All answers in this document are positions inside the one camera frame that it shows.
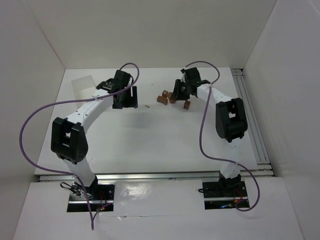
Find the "brown wood block long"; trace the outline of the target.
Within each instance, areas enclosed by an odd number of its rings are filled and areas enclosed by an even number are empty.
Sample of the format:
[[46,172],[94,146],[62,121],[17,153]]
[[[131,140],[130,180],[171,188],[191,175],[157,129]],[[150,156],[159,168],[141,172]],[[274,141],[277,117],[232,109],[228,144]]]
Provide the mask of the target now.
[[165,96],[162,96],[162,95],[159,95],[159,96],[156,98],[156,101],[157,101],[158,103],[161,103],[161,104],[165,105],[165,106],[168,104],[168,98],[165,97]]

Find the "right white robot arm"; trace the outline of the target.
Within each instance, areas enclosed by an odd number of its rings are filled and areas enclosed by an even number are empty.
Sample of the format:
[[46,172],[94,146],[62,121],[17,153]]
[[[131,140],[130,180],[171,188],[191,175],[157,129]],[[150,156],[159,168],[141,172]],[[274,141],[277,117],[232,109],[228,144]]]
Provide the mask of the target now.
[[204,195],[220,194],[230,197],[241,184],[239,145],[248,130],[243,100],[239,97],[232,98],[212,87],[208,80],[202,80],[196,67],[183,68],[181,73],[182,78],[175,81],[169,99],[187,101],[193,95],[207,101],[205,111],[209,107],[215,110],[215,129],[221,138],[222,149],[227,151],[226,157],[215,157],[221,160],[217,186],[203,187],[199,191]]

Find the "brown wood block small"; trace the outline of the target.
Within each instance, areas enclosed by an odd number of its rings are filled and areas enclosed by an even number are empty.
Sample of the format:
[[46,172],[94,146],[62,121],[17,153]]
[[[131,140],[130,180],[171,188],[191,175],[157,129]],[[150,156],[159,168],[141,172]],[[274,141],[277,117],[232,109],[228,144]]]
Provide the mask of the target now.
[[163,96],[163,97],[167,97],[167,96],[168,96],[168,94],[169,94],[169,92],[168,92],[168,91],[166,91],[166,90],[164,90],[164,91],[162,92],[162,96]]

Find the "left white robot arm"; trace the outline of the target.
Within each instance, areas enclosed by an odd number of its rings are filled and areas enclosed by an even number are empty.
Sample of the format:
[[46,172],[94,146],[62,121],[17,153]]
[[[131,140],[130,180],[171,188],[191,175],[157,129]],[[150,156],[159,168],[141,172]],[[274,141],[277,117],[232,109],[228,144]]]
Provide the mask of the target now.
[[83,103],[65,118],[55,118],[52,123],[51,151],[75,175],[75,185],[80,189],[85,187],[91,198],[96,197],[102,186],[98,184],[98,178],[86,159],[89,150],[86,133],[108,108],[120,110],[138,107],[137,87],[128,88],[133,82],[131,74],[117,70],[113,78],[96,86],[92,101]]

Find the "white cardboard box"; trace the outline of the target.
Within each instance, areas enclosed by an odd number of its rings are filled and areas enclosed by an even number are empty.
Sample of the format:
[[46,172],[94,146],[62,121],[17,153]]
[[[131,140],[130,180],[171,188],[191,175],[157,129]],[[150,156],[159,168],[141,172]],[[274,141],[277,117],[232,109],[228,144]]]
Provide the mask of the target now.
[[74,79],[71,85],[76,100],[90,99],[96,91],[96,84],[91,75]]

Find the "brown wood block notched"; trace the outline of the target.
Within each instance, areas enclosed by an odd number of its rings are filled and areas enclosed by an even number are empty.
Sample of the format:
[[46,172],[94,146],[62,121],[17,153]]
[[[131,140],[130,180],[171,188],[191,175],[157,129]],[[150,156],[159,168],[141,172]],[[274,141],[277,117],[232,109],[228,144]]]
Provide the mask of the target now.
[[188,109],[190,108],[190,105],[191,105],[191,102],[188,101],[188,100],[186,100],[186,101],[184,102],[183,108],[184,108],[185,110],[188,110]]

